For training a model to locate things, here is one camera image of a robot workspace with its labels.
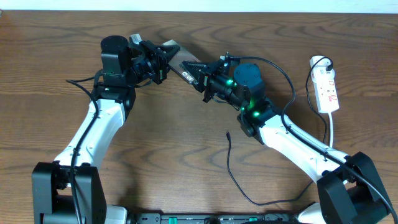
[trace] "wooden surface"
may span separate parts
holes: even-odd
[[[0,223],[32,223],[31,172],[65,148],[86,115],[87,96],[64,80],[101,68],[102,38],[135,33],[158,44],[174,39],[204,61],[229,51],[275,62],[297,89],[289,116],[317,138],[322,122],[305,99],[308,60],[331,57],[340,99],[334,146],[369,155],[398,208],[397,29],[397,15],[3,12]],[[270,66],[262,71],[267,94],[284,105],[291,96],[286,80]],[[299,210],[318,200],[313,185],[295,203],[248,203],[226,170],[226,130],[231,169],[253,200],[292,198],[310,179],[282,154],[247,138],[230,106],[202,99],[172,72],[163,84],[137,90],[100,170],[108,203],[165,213],[252,213]]]

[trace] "white power strip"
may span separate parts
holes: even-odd
[[[312,57],[310,66],[312,67],[321,58],[323,58],[323,56]],[[331,113],[339,108],[334,79],[335,70],[326,70],[327,66],[331,63],[329,59],[324,58],[317,63],[311,72],[319,113]]]

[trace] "white wall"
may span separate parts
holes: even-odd
[[[0,0],[0,9],[398,13],[398,0]]]

